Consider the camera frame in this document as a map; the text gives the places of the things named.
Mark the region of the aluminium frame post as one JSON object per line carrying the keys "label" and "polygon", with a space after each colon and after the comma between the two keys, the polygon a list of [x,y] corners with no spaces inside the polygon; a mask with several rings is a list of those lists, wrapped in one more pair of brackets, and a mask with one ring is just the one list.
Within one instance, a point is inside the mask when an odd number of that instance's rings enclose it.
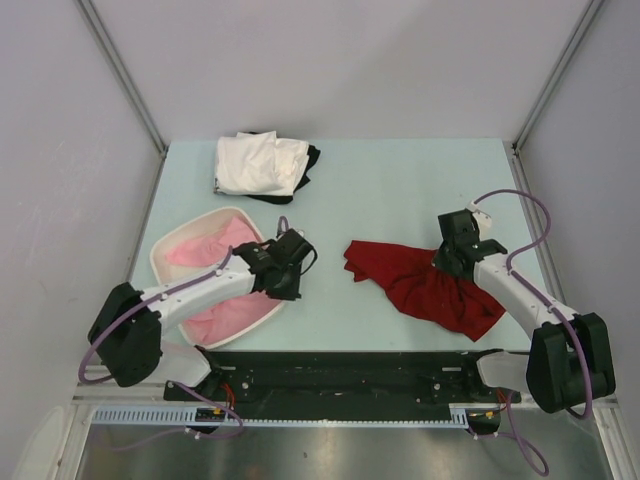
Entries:
{"label": "aluminium frame post", "polygon": [[562,47],[559,56],[554,62],[541,91],[526,115],[518,133],[511,142],[511,148],[516,154],[520,154],[523,150],[533,130],[553,99],[556,90],[572,66],[575,57],[586,41],[590,31],[608,4],[609,1],[606,0],[589,0],[586,3],[567,41]]}
{"label": "aluminium frame post", "polygon": [[121,93],[131,107],[145,135],[161,159],[166,157],[168,146],[133,78],[95,2],[74,0],[74,5],[90,35],[118,84]]}

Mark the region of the left aluminium frame post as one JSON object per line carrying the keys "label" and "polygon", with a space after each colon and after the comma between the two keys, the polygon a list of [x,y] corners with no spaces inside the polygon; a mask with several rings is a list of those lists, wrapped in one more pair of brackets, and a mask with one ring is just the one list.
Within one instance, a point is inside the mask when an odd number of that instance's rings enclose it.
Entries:
{"label": "left aluminium frame post", "polygon": [[90,35],[118,84],[121,93],[131,107],[145,135],[161,159],[166,157],[168,146],[133,78],[95,2],[74,0],[74,5]]}

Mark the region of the white plastic basin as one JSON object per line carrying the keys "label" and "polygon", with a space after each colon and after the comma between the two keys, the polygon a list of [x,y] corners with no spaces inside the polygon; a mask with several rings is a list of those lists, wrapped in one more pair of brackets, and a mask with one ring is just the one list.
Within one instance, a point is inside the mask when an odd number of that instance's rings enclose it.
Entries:
{"label": "white plastic basin", "polygon": [[[150,263],[158,283],[168,284],[222,260],[228,248],[265,237],[243,210],[225,207],[197,217],[158,240]],[[264,293],[226,300],[185,320],[179,331],[191,345],[219,348],[274,317],[284,303]]]}

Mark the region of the pink t-shirt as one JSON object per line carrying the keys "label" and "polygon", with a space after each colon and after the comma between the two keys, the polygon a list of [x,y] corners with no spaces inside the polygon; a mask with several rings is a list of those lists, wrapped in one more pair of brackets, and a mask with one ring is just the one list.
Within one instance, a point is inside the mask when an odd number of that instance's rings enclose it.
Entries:
{"label": "pink t-shirt", "polygon": [[168,301],[179,312],[179,318],[183,322],[226,300],[253,294],[251,290],[254,278],[248,271],[248,266],[240,257],[228,255],[236,247],[229,247],[222,260],[199,273],[172,283],[159,283],[165,288],[183,284],[187,286],[172,295]]}

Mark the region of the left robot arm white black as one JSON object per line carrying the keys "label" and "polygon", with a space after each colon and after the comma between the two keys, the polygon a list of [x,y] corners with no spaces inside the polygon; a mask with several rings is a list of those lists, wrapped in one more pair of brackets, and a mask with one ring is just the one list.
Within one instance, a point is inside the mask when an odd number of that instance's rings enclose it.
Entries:
{"label": "left robot arm white black", "polygon": [[205,350],[169,342],[166,335],[198,313],[256,292],[299,299],[301,278],[317,259],[316,248],[289,229],[275,239],[230,248],[218,263],[182,280],[150,290],[117,285],[89,330],[79,382],[113,380],[128,388],[154,378],[186,386],[202,400],[214,397],[221,376]]}

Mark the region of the right aluminium frame post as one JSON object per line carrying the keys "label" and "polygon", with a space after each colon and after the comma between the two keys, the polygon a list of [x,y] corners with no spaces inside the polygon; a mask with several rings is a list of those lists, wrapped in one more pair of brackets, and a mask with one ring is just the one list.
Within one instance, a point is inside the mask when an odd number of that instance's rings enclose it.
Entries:
{"label": "right aluminium frame post", "polygon": [[516,154],[520,154],[523,150],[533,130],[553,99],[556,90],[572,66],[575,57],[586,41],[590,31],[608,4],[609,1],[606,0],[589,0],[586,3],[567,41],[562,47],[559,56],[554,62],[541,91],[526,115],[518,133],[511,142],[511,148]]}

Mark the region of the folded white t-shirt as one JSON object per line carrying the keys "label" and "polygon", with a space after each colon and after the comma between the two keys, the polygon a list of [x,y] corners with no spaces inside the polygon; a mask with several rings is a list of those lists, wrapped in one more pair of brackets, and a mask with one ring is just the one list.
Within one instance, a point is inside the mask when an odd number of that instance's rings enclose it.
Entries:
{"label": "folded white t-shirt", "polygon": [[214,192],[291,196],[309,164],[309,148],[308,142],[279,138],[275,131],[220,137],[214,158]]}

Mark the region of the folded black t-shirt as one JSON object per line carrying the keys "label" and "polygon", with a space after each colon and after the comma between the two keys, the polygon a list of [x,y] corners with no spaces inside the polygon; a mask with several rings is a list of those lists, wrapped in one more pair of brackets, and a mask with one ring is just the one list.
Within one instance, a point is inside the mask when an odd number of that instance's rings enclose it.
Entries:
{"label": "folded black t-shirt", "polygon": [[273,168],[278,187],[248,193],[246,197],[272,205],[290,204],[294,194],[310,183],[309,171],[320,156],[321,151],[306,141],[276,137]]}

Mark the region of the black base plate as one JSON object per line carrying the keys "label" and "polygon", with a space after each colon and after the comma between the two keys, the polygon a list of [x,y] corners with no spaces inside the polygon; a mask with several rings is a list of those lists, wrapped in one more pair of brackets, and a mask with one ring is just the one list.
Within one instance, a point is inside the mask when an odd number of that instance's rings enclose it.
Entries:
{"label": "black base plate", "polygon": [[207,357],[213,370],[196,392],[232,400],[239,415],[361,419],[390,412],[406,418],[439,406],[494,405],[510,395],[482,384],[475,353],[217,352]]}

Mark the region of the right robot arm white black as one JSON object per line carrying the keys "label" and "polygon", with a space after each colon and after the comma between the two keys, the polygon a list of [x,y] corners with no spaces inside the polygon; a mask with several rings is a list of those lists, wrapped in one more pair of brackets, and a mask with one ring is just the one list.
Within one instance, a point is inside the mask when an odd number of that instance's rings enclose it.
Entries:
{"label": "right robot arm white black", "polygon": [[461,376],[463,393],[484,401],[501,388],[531,395],[547,413],[592,409],[594,400],[616,389],[604,320],[576,312],[531,283],[498,241],[482,238],[483,216],[469,209],[439,215],[442,242],[433,264],[495,299],[526,333],[530,348],[527,354],[481,354]]}

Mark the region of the red t-shirt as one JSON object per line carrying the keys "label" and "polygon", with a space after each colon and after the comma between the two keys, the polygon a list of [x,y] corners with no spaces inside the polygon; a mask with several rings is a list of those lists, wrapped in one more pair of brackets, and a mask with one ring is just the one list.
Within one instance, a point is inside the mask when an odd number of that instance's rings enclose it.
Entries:
{"label": "red t-shirt", "polygon": [[431,249],[353,240],[344,252],[344,269],[356,282],[377,284],[399,312],[479,340],[505,308],[472,282],[438,270],[434,257]]}

